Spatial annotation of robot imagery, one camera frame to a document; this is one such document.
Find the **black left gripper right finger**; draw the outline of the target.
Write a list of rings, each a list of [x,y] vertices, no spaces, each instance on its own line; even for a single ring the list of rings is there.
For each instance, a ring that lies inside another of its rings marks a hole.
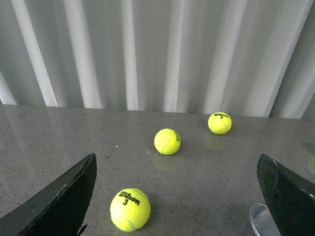
[[[315,184],[260,155],[257,178],[273,220],[283,236],[315,234]]]

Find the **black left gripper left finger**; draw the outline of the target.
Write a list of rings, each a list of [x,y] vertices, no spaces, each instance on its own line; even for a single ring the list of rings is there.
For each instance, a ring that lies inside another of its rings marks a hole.
[[[91,153],[0,219],[2,236],[79,236],[97,173]]]

